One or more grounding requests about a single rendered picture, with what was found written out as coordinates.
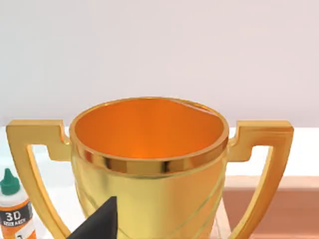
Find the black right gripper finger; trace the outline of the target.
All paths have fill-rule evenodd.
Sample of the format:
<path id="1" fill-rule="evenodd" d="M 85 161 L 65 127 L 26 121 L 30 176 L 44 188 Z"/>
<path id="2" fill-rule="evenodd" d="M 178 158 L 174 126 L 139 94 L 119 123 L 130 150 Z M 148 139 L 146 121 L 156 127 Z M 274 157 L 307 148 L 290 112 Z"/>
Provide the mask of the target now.
<path id="1" fill-rule="evenodd" d="M 117 239 L 117 197 L 110 197 L 68 239 Z"/>

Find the gold trophy cup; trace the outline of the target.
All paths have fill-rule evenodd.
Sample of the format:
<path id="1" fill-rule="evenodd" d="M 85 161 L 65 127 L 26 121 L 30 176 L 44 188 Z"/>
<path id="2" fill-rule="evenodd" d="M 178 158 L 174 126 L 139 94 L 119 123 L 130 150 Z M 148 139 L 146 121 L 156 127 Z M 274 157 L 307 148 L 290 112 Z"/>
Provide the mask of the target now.
<path id="1" fill-rule="evenodd" d="M 63 121 L 14 119 L 7 140 L 19 178 L 55 239 L 71 232 L 53 206 L 32 146 L 69 161 L 86 217 L 117 198 L 118 239 L 209 239 L 222 198 L 226 165 L 245 162 L 255 146 L 267 160 L 246 212 L 229 239 L 249 239 L 285 171 L 294 128 L 286 120 L 244 120 L 229 137 L 217 111 L 187 100 L 141 97 L 94 106 L 65 135 Z"/>

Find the white bottle with green cap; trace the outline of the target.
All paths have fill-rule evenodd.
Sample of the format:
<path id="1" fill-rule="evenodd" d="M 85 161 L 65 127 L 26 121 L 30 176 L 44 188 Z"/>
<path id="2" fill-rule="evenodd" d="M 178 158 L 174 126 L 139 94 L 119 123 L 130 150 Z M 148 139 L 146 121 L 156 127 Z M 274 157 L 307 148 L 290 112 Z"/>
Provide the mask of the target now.
<path id="1" fill-rule="evenodd" d="M 0 230 L 3 239 L 37 239 L 31 201 L 9 168 L 0 180 Z"/>

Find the shallow salmon-coloured box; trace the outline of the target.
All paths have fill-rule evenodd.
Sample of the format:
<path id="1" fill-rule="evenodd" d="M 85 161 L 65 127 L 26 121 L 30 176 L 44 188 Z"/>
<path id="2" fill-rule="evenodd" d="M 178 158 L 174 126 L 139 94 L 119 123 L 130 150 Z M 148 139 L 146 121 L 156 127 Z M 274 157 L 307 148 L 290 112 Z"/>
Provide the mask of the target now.
<path id="1" fill-rule="evenodd" d="M 258 176 L 228 176 L 223 203 L 231 229 L 239 223 Z M 319 176 L 285 176 L 250 239 L 319 239 Z"/>

